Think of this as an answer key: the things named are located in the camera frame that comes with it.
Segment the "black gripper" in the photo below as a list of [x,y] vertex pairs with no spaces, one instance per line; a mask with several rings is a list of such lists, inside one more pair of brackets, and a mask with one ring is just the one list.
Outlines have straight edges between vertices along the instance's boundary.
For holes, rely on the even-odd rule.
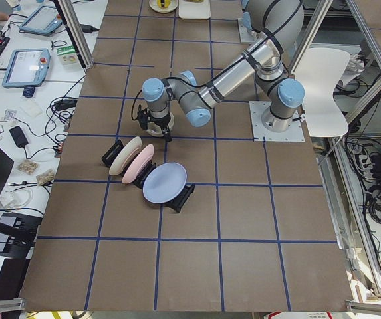
[[160,119],[154,119],[153,121],[156,125],[158,125],[161,128],[165,142],[171,142],[172,140],[170,135],[170,129],[168,127],[169,121],[170,121],[170,115]]

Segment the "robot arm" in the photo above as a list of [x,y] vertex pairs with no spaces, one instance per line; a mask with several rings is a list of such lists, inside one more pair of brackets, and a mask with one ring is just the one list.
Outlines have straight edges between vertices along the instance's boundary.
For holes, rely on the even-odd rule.
[[302,1],[242,1],[243,22],[259,38],[218,75],[203,85],[185,71],[163,79],[149,78],[142,85],[146,109],[139,109],[137,121],[147,130],[153,123],[170,142],[170,102],[180,105],[194,127],[206,125],[216,104],[254,76],[271,104],[263,112],[262,123],[272,132],[284,132],[293,121],[305,96],[303,85],[289,77],[281,60],[301,31],[304,19]]

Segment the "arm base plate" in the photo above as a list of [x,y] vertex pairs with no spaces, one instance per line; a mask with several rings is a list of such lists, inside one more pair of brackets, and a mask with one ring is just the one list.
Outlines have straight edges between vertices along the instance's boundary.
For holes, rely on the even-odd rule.
[[238,23],[239,38],[241,43],[251,44],[251,43],[254,43],[260,37],[259,33],[249,30],[243,24],[243,18],[239,18],[237,20],[237,23]]
[[279,119],[271,113],[270,105],[268,101],[249,102],[253,139],[259,142],[304,142],[297,110],[291,118]]

